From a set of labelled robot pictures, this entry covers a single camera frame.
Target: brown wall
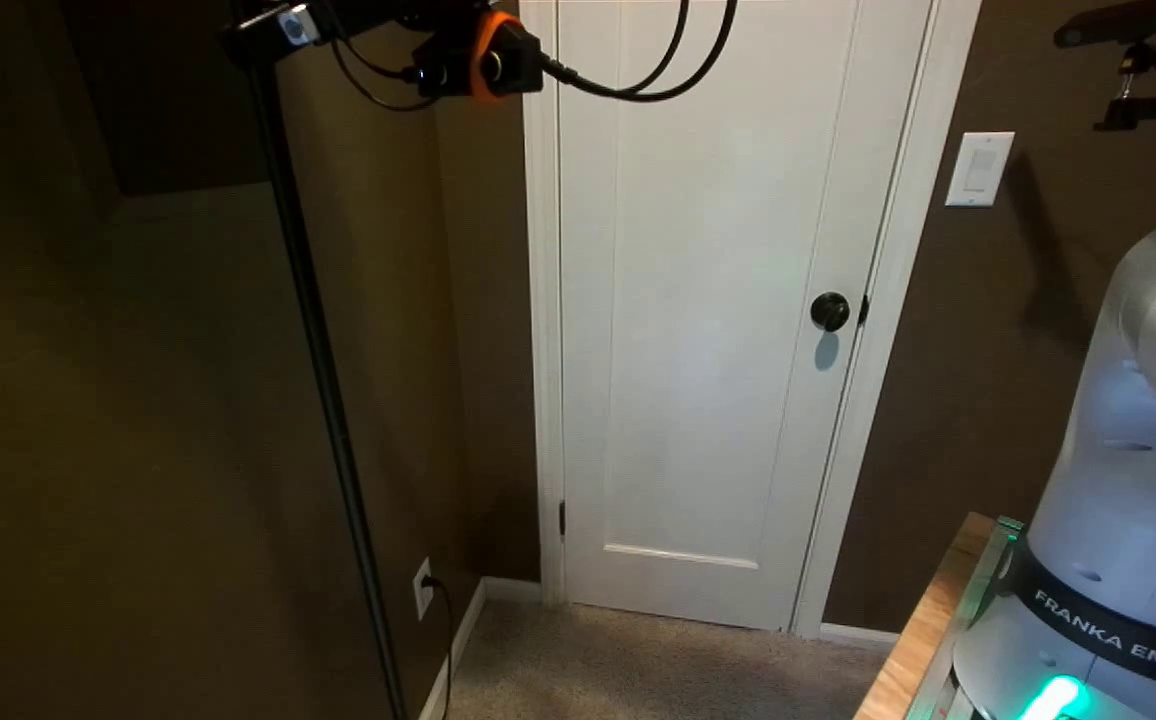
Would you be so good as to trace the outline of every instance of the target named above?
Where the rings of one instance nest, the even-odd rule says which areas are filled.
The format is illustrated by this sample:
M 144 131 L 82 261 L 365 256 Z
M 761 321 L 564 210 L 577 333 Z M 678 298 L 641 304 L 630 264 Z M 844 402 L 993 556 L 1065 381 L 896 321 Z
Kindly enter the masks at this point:
M 959 131 L 1020 152 L 998 210 L 932 205 L 829 621 L 900 628 L 965 513 L 1029 521 L 1043 494 L 1105 285 L 1156 230 L 1156 126 L 1092 131 L 1119 50 L 1051 50 L 1102 4 L 984 0 L 935 199 Z
M 65 9 L 115 181 L 186 194 L 263 181 L 239 74 L 220 50 L 229 0 Z
M 472 559 L 540 576 L 519 105 L 440 108 Z
M 370 108 L 326 50 L 290 59 L 279 81 L 406 688 L 419 707 L 445 618 L 416 623 L 414 572 L 431 556 L 460 609 L 477 585 L 436 118 Z
M 0 0 L 0 716 L 383 716 L 269 194 L 101 217 L 60 95 Z

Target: wooden table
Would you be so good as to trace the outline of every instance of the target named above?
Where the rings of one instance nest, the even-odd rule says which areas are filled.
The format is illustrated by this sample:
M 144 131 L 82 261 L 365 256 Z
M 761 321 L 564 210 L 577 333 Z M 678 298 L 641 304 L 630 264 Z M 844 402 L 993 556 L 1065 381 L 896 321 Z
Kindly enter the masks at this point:
M 993 539 L 998 521 L 993 517 L 969 517 L 965 528 L 953 535 L 947 554 L 942 556 L 942 567 L 932 585 L 925 587 L 921 603 L 911 609 L 886 673 L 872 681 L 860 720 L 896 720 L 917 701 L 935 648 L 945 643 L 953 618 L 959 609 L 959 598 L 982 563 L 982 554 Z

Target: beige carpet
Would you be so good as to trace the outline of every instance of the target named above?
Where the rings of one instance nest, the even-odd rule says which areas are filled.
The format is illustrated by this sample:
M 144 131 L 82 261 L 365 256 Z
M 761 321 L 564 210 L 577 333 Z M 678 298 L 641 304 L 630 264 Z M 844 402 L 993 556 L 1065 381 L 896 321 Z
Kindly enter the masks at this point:
M 452 720 L 842 720 L 881 662 L 860 643 L 487 600 Z

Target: baseboard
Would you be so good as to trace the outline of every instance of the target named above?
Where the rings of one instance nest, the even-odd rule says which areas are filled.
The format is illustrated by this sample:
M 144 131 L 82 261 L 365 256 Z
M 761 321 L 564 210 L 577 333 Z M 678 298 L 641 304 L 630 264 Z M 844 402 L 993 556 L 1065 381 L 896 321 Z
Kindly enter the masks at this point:
M 460 623 L 456 623 L 456 642 L 452 642 L 452 658 L 448 658 L 452 670 L 460 670 L 460 651 L 463 651 L 472 628 L 482 623 L 482 612 L 486 612 L 487 600 L 532 600 L 532 603 L 540 603 L 540 600 L 549 600 L 549 598 L 545 598 L 545 587 L 532 585 L 532 580 L 486 576 L 482 587 L 472 587 L 472 600 L 469 600 L 469 609 L 463 609 L 463 618 L 460 618 Z M 424 701 L 424 707 L 419 707 L 419 720 L 440 720 L 440 716 L 445 716 L 445 701 L 448 701 L 448 662 L 440 663 L 440 676 L 436 676 L 431 688 L 428 688 L 428 701 Z
M 463 651 L 472 628 L 482 623 L 486 600 L 487 600 L 487 580 L 482 580 L 482 587 L 472 587 L 472 600 L 469 600 L 469 609 L 463 609 L 463 618 L 456 623 L 456 635 L 452 635 L 452 658 L 445 658 L 440 676 L 431 681 L 428 701 L 419 707 L 419 720 L 440 720 L 445 716 L 448 663 L 452 670 L 460 663 L 460 651 Z
M 514 580 L 514 576 L 486 576 L 487 600 L 532 600 L 545 603 L 549 591 L 536 580 Z
M 896 648 L 896 634 L 857 628 L 857 623 L 822 623 L 822 642 L 864 643 L 864 648 L 881 648 L 881 651 Z

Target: black cable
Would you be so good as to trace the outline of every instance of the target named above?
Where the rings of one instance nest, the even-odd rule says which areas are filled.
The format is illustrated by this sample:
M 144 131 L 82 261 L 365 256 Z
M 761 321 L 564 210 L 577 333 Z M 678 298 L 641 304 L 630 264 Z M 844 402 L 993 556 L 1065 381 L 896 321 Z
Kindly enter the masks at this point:
M 725 0 L 725 24 L 720 24 L 720 35 L 713 41 L 708 55 L 699 59 L 699 68 L 680 81 L 678 90 L 664 90 L 664 91 L 626 91 L 626 90 L 607 90 L 607 85 L 597 85 L 597 81 L 586 81 L 577 68 L 553 59 L 553 55 L 540 55 L 540 68 L 561 81 L 561 85 L 573 85 L 588 95 L 607 95 L 607 101 L 630 101 L 630 105 L 662 105 L 662 101 L 678 101 L 683 95 L 688 90 L 697 90 L 713 64 L 725 55 L 727 50 L 727 35 L 731 35 L 731 24 L 736 24 L 736 0 Z
M 452 591 L 445 580 L 436 576 L 424 576 L 424 585 L 445 600 L 445 612 L 448 612 L 448 684 L 445 684 L 445 720 L 452 716 L 452 663 L 456 663 L 456 609 L 452 609 Z
M 680 51 L 680 46 L 688 35 L 688 11 L 694 11 L 694 0 L 680 0 L 664 55 L 658 59 L 658 68 L 644 81 L 635 81 L 620 91 L 644 91 L 650 85 L 658 85 L 658 78 L 664 78 L 664 68 L 672 64 L 672 55 Z
M 370 91 L 370 85 L 348 68 L 348 59 L 340 55 L 340 41 L 334 41 L 334 55 L 337 55 L 340 78 L 353 85 L 353 91 L 359 91 L 370 105 L 383 111 L 424 111 L 436 105 L 436 95 L 419 95 L 416 105 L 389 105 L 377 91 Z
M 370 59 L 359 50 L 353 50 L 353 35 L 348 35 L 348 27 L 346 27 L 346 20 L 340 20 L 340 11 L 337 11 L 337 0 L 326 0 L 326 9 L 329 9 L 334 24 L 337 24 L 337 35 L 340 35 L 340 46 L 348 50 L 353 59 L 359 59 L 359 64 L 365 64 L 370 74 L 377 74 L 377 78 L 414 85 L 409 74 L 383 68 L 383 64 Z

